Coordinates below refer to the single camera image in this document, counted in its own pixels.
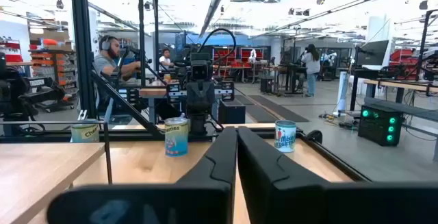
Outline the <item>storage rack with orange bins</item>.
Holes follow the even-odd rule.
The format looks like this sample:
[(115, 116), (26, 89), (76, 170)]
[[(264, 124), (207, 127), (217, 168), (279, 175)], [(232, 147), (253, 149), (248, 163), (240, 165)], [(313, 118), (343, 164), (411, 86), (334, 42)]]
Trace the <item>storage rack with orange bins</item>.
[(50, 77), (74, 95), (78, 91), (77, 57), (67, 29), (30, 28), (29, 52), (36, 77)]

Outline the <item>black monitor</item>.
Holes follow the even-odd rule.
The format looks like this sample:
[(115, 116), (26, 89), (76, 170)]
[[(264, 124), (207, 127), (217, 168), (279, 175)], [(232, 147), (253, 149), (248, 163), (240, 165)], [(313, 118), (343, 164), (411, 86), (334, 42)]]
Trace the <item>black monitor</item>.
[(362, 47), (358, 47), (355, 64), (357, 66), (381, 65), (384, 61), (388, 44), (388, 40), (381, 40), (368, 42)]

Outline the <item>black computer with green lights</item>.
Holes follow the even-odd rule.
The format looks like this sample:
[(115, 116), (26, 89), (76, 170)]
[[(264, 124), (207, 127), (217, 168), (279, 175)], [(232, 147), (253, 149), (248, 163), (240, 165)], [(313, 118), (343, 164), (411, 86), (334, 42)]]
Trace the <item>black computer with green lights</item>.
[(404, 121), (403, 113), (381, 105), (363, 105), (358, 136), (382, 147), (396, 147)]

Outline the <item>blue cherries can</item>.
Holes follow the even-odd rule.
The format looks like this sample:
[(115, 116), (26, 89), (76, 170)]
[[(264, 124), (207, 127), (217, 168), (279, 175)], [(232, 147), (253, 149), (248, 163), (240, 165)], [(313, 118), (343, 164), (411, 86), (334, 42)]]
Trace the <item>blue cherries can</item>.
[(71, 142), (99, 142), (99, 124), (96, 119), (85, 119), (71, 126)]
[(165, 154), (178, 157), (188, 152), (188, 120), (175, 117), (165, 120)]

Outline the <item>black box cabinet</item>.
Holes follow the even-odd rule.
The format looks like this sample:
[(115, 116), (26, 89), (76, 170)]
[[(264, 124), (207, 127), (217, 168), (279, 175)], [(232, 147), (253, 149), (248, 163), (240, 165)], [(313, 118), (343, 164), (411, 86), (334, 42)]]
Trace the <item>black box cabinet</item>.
[(218, 121), (222, 124), (240, 124), (246, 122), (246, 106), (239, 101), (219, 102)]

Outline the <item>white mixed vegetables can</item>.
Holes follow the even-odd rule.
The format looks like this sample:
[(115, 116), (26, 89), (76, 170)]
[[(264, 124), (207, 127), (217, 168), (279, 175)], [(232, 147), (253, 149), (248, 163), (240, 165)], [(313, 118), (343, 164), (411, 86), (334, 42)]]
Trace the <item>white mixed vegetables can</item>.
[(296, 124), (289, 120), (275, 122), (274, 147), (283, 153), (294, 152), (296, 142)]

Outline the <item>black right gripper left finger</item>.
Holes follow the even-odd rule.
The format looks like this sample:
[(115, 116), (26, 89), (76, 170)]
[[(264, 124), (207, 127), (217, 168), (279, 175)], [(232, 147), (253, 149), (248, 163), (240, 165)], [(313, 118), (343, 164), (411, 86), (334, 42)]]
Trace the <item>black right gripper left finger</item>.
[(236, 130), (224, 129), (173, 184), (88, 185), (58, 195), (49, 224), (231, 224)]

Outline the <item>black floor mat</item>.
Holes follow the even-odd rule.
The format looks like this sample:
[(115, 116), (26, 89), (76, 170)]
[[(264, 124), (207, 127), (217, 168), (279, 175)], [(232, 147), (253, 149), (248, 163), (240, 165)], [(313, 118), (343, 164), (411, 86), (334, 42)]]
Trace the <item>black floor mat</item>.
[(258, 105), (247, 105), (246, 113), (255, 123), (274, 123), (276, 117)]
[(256, 104), (259, 104), (261, 107), (265, 108), (267, 111), (273, 113), (277, 117), (281, 117), (286, 120), (293, 121), (295, 123), (307, 123), (308, 119), (305, 117), (292, 112), (291, 110), (265, 98), (260, 95), (250, 95), (249, 96), (252, 101), (255, 101)]

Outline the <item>wooden shelf board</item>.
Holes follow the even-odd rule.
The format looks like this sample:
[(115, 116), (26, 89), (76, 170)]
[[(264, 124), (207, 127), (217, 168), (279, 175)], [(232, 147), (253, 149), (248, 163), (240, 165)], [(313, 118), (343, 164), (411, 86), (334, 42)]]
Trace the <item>wooden shelf board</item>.
[(0, 145), (0, 224), (24, 224), (104, 153), (101, 143)]

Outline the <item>white tower unit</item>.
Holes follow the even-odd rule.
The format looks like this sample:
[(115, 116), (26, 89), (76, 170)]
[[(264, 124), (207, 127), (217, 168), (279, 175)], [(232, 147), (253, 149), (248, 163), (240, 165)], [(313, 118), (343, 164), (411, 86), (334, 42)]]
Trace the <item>white tower unit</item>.
[(337, 96), (337, 113), (342, 113), (346, 111), (346, 97), (348, 90), (348, 72), (341, 71), (339, 76), (339, 88), (338, 88), (338, 96)]

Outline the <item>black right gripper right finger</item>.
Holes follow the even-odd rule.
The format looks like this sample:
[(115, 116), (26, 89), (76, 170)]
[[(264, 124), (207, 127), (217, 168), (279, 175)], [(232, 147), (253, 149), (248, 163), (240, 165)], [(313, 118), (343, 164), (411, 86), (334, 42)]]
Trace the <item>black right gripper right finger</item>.
[(330, 182), (248, 128), (238, 134), (252, 224), (438, 224), (438, 183)]

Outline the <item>wooden workbench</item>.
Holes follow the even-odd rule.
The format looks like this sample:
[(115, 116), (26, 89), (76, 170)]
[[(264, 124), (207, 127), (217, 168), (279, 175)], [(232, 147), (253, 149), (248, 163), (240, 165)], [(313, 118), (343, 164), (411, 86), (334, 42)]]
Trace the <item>wooden workbench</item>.
[(165, 88), (141, 88), (139, 95), (144, 98), (179, 97), (186, 96), (187, 92), (184, 90), (169, 92)]
[(427, 93), (438, 93), (438, 86), (419, 82), (398, 82), (398, 81), (384, 81), (384, 80), (373, 80), (367, 79), (364, 81), (365, 84), (372, 84), (375, 86), (389, 86), (394, 88), (406, 88), (410, 90), (416, 90), (420, 92)]

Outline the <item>distant black gantry frame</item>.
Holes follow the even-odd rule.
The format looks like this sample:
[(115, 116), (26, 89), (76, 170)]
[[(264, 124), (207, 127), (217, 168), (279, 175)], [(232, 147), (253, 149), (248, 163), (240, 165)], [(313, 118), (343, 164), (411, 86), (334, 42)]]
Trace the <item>distant black gantry frame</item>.
[(145, 12), (145, 4), (149, 3), (150, 8), (152, 9), (153, 14), (153, 24), (154, 24), (154, 30), (152, 35), (152, 43), (153, 43), (153, 58), (154, 61), (154, 67), (158, 66), (158, 61), (156, 59), (157, 56), (157, 46), (159, 42), (158, 38), (158, 0), (138, 0), (138, 12), (139, 12), (139, 39), (140, 39), (140, 79), (141, 79), (141, 87), (146, 88), (146, 69), (148, 69), (152, 74), (158, 78), (158, 74), (149, 66), (149, 62), (146, 60), (146, 44), (145, 44), (145, 24), (144, 24), (144, 12)]

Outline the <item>red storage bins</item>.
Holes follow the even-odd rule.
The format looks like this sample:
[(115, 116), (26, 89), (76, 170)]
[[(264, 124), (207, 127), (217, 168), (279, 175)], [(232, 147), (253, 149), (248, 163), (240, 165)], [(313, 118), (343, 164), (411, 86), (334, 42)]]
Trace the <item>red storage bins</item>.
[(235, 61), (240, 61), (243, 63), (249, 63), (251, 57), (251, 52), (255, 50), (255, 56), (256, 60), (266, 60), (270, 57), (270, 50), (271, 47), (249, 47), (249, 46), (242, 46), (242, 47), (236, 47), (236, 49), (231, 52), (233, 47), (231, 46), (217, 46), (213, 47), (211, 50), (212, 58), (214, 60), (218, 60), (219, 58), (222, 59), (223, 64), (231, 64)]
[(389, 62), (412, 63), (413, 51), (411, 49), (396, 49), (391, 55)]
[(0, 53), (5, 55), (7, 63), (23, 62), (21, 46), (18, 40), (0, 38)]

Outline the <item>black metal shelf end frame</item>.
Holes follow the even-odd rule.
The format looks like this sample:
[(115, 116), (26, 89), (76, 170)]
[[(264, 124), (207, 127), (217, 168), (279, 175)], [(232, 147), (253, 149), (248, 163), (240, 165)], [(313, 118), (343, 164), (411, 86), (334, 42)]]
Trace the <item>black metal shelf end frame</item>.
[(109, 138), (109, 129), (108, 129), (108, 123), (107, 121), (2, 121), (0, 122), (0, 125), (61, 125), (61, 124), (68, 124), (68, 125), (76, 125), (76, 124), (96, 124), (96, 125), (103, 125), (103, 133), (104, 133), (104, 150), (105, 150), (105, 161), (106, 161), (106, 167), (107, 167), (107, 181), (108, 184), (113, 184), (113, 177), (112, 177), (112, 163), (111, 163), (111, 154), (110, 154), (110, 138)]

